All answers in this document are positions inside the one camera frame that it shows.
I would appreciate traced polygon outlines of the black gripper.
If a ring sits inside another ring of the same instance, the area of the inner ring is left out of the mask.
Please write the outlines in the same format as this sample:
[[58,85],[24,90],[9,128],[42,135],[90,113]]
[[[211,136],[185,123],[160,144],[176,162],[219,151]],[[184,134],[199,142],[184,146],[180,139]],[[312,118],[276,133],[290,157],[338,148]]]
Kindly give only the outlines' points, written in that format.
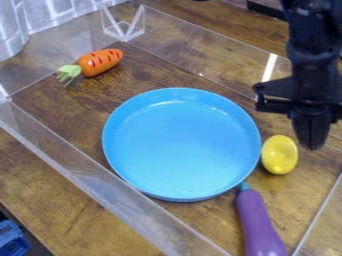
[[331,123],[342,119],[339,52],[328,49],[310,53],[287,44],[287,55],[291,75],[252,86],[255,108],[260,112],[287,115],[299,144],[306,149],[319,150]]

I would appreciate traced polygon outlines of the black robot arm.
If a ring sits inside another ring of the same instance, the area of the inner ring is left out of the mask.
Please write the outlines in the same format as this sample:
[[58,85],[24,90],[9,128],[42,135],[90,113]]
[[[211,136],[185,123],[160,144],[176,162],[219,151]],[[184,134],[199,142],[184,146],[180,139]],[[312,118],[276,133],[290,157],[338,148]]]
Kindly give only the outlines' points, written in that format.
[[284,114],[300,145],[323,147],[342,120],[342,0],[280,0],[288,23],[291,75],[252,86],[255,108]]

